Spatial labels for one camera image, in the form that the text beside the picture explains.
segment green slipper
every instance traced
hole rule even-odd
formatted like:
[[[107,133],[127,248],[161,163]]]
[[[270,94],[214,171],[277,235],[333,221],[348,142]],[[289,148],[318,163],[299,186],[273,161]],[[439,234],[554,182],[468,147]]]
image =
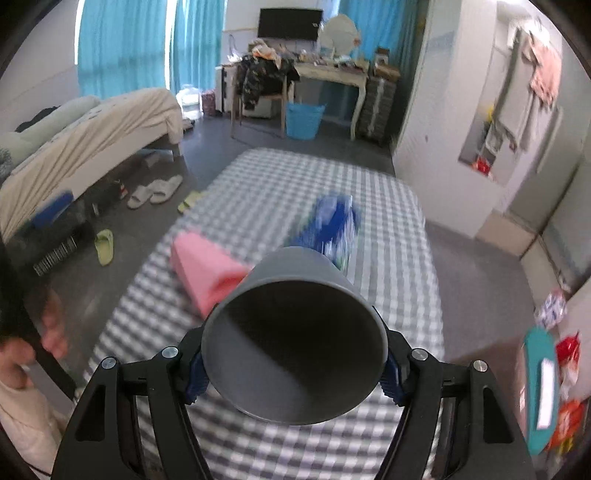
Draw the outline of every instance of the green slipper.
[[[102,230],[96,234],[96,253],[99,255],[99,263],[106,267],[113,261],[113,232]]]
[[[184,214],[190,208],[193,208],[197,201],[203,196],[203,193],[193,190],[187,198],[178,206],[177,210],[180,214]]]

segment blue curtain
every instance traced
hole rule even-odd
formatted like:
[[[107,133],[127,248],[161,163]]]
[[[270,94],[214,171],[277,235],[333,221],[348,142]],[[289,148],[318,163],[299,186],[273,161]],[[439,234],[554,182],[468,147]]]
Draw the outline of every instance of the blue curtain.
[[[404,97],[407,97],[408,103],[406,90],[410,92],[412,88],[414,71],[411,63],[417,7],[418,0],[340,0],[339,13],[347,15],[361,31],[360,50],[364,57],[372,61],[376,48],[389,48],[390,64],[400,70],[401,78],[397,85],[391,123],[397,123],[398,116],[404,117]],[[353,87],[331,85],[324,89],[322,99],[329,104],[328,115],[349,120],[355,109],[357,90]]]
[[[220,62],[225,0],[178,0],[170,51],[170,89],[215,86]]]
[[[83,95],[108,98],[164,87],[167,0],[86,0],[78,81]]]

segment checkered tablecloth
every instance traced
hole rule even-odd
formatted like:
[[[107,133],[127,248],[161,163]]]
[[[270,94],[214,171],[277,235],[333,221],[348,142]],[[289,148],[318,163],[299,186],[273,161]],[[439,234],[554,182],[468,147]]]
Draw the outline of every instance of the checkered tablecloth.
[[[443,359],[437,276],[414,193],[376,171],[256,149],[226,168],[156,246],[101,334],[86,378],[106,356],[123,363],[151,358],[200,324],[169,265],[171,242],[179,232],[196,229],[236,259],[256,264],[284,244],[294,222],[305,220],[326,193],[351,194],[361,211],[350,281],[411,346]],[[157,456],[144,400],[138,399],[144,446]],[[379,387],[345,415],[312,426],[253,419],[211,386],[188,411],[212,474],[220,480],[373,479],[401,414]]]

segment plastic bag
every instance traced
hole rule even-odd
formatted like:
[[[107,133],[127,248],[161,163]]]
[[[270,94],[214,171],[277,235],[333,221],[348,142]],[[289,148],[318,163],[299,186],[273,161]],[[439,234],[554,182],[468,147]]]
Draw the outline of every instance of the plastic bag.
[[[566,299],[562,290],[553,290],[535,313],[538,326],[550,330],[562,322],[566,316]]]
[[[556,356],[560,365],[560,398],[569,399],[570,389],[579,379],[579,359],[581,356],[581,341],[579,333],[561,340],[556,345]]]
[[[353,197],[327,195],[318,199],[305,227],[287,245],[319,251],[346,273],[358,229]]]
[[[558,411],[558,422],[546,449],[557,447],[577,432],[585,414],[585,405],[577,400],[563,404]]]

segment pillow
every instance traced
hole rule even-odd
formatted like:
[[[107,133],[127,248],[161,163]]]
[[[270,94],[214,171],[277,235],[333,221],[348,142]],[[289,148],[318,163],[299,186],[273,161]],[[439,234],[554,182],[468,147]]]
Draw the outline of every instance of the pillow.
[[[0,134],[0,148],[10,152],[12,165],[15,167],[38,150],[38,147],[25,140],[22,134],[16,132]]]
[[[10,157],[10,150],[7,148],[0,148],[0,186],[4,183],[14,168],[12,159]]]
[[[100,104],[100,99],[93,95],[74,98],[64,103],[35,125],[30,126],[21,133],[24,140],[35,146],[37,151],[45,142],[51,140],[54,135],[65,129],[68,125],[78,120],[88,110]]]

